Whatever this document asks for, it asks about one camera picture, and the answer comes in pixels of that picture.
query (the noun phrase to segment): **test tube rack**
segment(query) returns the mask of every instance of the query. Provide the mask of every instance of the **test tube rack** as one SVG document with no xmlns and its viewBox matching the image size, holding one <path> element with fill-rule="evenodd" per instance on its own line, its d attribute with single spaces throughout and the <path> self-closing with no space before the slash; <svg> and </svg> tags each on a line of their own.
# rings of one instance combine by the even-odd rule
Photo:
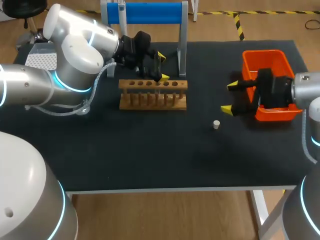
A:
<svg viewBox="0 0 320 240">
<path fill-rule="evenodd" d="M 119 104 L 121 110 L 187 110 L 185 91 L 188 89 L 188 82 L 186 80 L 155 82 L 120 79 L 119 89 L 123 91 Z M 130 90 L 143 90 L 146 93 L 133 93 Z"/>
</svg>

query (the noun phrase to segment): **orange plastic basket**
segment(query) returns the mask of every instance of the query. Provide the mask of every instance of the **orange plastic basket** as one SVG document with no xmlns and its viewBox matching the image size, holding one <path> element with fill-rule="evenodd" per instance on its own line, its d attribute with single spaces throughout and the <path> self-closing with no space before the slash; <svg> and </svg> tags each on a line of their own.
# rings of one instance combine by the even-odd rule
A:
<svg viewBox="0 0 320 240">
<path fill-rule="evenodd" d="M 286 55 L 280 50 L 244 51 L 242 57 L 242 76 L 245 81 L 255 80 L 258 70 L 265 68 L 271 68 L 273 75 L 276 77 L 295 77 Z M 250 102 L 253 100 L 255 89 L 255 86 L 246 89 Z M 289 104 L 289 107 L 272 109 L 265 109 L 260 105 L 255 118 L 259 121 L 291 121 L 301 112 L 302 110 L 298 109 L 295 104 Z"/>
</svg>

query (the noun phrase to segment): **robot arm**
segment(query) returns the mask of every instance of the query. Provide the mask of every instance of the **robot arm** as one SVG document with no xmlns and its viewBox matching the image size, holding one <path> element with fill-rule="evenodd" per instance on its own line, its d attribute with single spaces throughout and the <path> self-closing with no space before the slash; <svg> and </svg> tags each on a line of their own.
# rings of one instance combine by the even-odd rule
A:
<svg viewBox="0 0 320 240">
<path fill-rule="evenodd" d="M 43 34 L 54 44 L 56 70 L 1 64 L 0 106 L 79 106 L 92 93 L 104 62 L 114 58 L 122 66 L 142 70 L 144 57 L 155 52 L 149 49 L 147 33 L 119 38 L 112 28 L 60 4 L 50 8 Z"/>
<path fill-rule="evenodd" d="M 306 156 L 313 162 L 306 144 L 306 110 L 309 113 L 311 140 L 317 146 L 316 159 L 320 159 L 320 72 L 303 72 L 295 75 L 291 85 L 292 100 L 300 109 L 305 109 L 302 122 L 302 146 Z"/>
</svg>

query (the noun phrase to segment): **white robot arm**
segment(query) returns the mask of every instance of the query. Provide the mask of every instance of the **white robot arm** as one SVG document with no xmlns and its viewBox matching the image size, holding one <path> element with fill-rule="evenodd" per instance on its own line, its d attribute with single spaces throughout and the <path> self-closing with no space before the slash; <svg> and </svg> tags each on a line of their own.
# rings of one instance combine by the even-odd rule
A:
<svg viewBox="0 0 320 240">
<path fill-rule="evenodd" d="M 149 49 L 151 38 L 147 33 L 140 31 L 134 38 L 125 35 L 119 38 L 112 28 L 60 4 L 50 8 L 43 35 L 54 44 L 56 70 L 1 64 L 0 106 L 79 108 L 93 92 L 95 79 L 105 61 L 114 58 L 117 64 L 129 69 L 143 70 L 144 57 L 152 57 L 153 52 Z"/>
<path fill-rule="evenodd" d="M 41 154 L 0 132 L 0 240 L 75 240 L 77 214 Z"/>
<path fill-rule="evenodd" d="M 306 110 L 308 109 L 311 139 L 317 147 L 320 147 L 320 72 L 296 74 L 291 85 L 291 95 L 296 106 L 305 109 L 303 118 L 306 118 Z M 320 158 L 318 152 L 320 153 L 320 151 L 317 151 L 316 158 Z"/>
</svg>

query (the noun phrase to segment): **black table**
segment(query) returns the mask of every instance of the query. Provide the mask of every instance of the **black table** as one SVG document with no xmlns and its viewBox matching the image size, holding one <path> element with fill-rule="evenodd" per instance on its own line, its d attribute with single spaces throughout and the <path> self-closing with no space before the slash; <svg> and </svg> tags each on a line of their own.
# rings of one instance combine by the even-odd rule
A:
<svg viewBox="0 0 320 240">
<path fill-rule="evenodd" d="M 163 72 L 179 79 L 177 44 L 154 46 L 169 56 Z M 24 64 L 30 49 L 15 62 Z M 117 67 L 115 78 L 99 82 L 89 114 L 54 117 L 7 106 L 0 131 L 36 147 L 66 191 L 295 186 L 313 166 L 301 146 L 301 115 L 261 123 L 220 110 L 235 100 L 226 85 L 242 70 L 242 52 L 260 49 L 280 49 L 295 73 L 307 71 L 293 41 L 189 42 L 187 111 L 119 110 L 118 80 L 136 75 Z"/>
</svg>

